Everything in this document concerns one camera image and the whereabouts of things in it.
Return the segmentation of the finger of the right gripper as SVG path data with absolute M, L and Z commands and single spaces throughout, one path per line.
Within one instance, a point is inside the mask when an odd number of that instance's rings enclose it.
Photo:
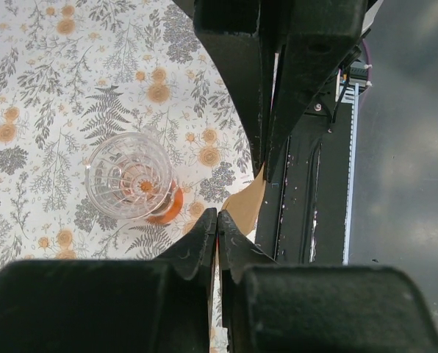
M 307 107 L 374 22 L 381 1 L 266 1 L 265 37 L 278 56 L 267 111 L 265 179 Z
M 274 66 L 265 3 L 211 0 L 175 4 L 193 21 L 195 36 L 226 85 L 257 173 L 265 161 Z

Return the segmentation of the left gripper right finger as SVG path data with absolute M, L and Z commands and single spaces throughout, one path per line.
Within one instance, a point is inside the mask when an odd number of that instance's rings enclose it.
M 438 352 L 425 299 L 402 271 L 280 265 L 226 211 L 217 239 L 230 352 Z

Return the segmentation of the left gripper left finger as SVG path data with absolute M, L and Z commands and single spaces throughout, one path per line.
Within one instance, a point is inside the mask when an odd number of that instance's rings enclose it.
M 217 212 L 152 260 L 0 270 L 0 352 L 208 352 Z

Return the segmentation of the orange glass carafe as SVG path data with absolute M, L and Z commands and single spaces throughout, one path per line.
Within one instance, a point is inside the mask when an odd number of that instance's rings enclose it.
M 182 189 L 173 179 L 164 202 L 147 217 L 146 221 L 150 224 L 168 224 L 180 213 L 183 201 Z

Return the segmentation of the brown paper coffee filter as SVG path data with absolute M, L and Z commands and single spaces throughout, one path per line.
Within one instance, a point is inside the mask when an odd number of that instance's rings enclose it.
M 255 179 L 243 190 L 230 195 L 221 210 L 226 210 L 244 235 L 253 229 L 265 194 L 265 164 L 262 165 Z

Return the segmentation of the clear glass dripper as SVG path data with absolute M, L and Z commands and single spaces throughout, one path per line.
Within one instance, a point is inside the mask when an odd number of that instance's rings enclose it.
M 147 218 L 165 200 L 175 174 L 155 129 L 108 138 L 85 169 L 87 197 L 100 213 L 119 220 Z

